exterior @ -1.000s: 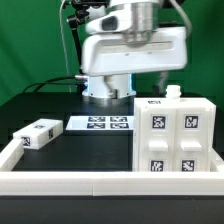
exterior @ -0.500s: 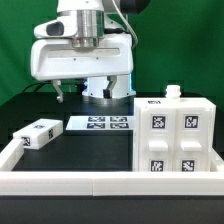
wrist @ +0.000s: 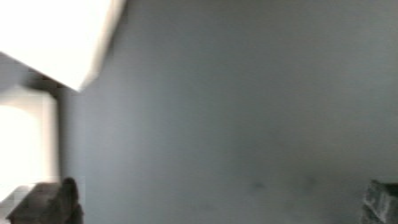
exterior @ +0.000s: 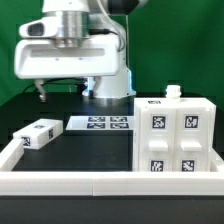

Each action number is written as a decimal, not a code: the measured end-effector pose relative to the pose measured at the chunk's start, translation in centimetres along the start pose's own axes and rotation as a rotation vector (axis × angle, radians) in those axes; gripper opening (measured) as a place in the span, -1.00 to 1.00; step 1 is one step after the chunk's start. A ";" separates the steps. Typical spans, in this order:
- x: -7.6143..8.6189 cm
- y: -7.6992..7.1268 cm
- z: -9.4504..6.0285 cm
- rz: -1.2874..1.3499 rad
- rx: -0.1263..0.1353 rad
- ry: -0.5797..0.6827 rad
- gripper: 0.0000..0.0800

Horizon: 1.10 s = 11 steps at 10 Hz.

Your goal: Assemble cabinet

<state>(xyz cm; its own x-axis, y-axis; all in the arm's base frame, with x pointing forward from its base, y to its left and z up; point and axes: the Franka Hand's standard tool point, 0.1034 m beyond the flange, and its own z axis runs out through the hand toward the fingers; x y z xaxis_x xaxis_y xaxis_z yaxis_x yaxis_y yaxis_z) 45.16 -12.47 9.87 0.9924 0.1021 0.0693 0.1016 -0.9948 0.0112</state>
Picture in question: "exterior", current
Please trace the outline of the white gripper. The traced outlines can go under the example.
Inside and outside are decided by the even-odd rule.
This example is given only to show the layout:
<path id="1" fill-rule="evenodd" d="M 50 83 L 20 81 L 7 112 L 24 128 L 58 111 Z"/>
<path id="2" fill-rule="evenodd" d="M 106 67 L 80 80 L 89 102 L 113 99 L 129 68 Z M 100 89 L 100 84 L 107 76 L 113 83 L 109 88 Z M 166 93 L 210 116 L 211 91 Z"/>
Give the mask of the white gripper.
<path id="1" fill-rule="evenodd" d="M 93 93 L 101 77 L 120 70 L 121 26 L 102 14 L 51 11 L 19 27 L 21 40 L 14 55 L 14 72 L 36 79 L 39 98 L 46 101 L 46 78 L 94 77 Z"/>

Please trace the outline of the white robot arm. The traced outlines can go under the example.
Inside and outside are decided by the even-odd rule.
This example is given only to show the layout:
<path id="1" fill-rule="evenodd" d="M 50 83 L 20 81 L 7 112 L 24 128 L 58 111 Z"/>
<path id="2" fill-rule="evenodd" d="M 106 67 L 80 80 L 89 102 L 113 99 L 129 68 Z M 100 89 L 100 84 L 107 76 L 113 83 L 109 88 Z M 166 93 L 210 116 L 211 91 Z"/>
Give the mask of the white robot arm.
<path id="1" fill-rule="evenodd" d="M 126 64 L 126 30 L 112 20 L 148 0 L 43 0 L 43 17 L 22 25 L 14 72 L 33 79 L 46 98 L 47 78 L 82 78 L 82 96 L 98 101 L 134 96 Z"/>

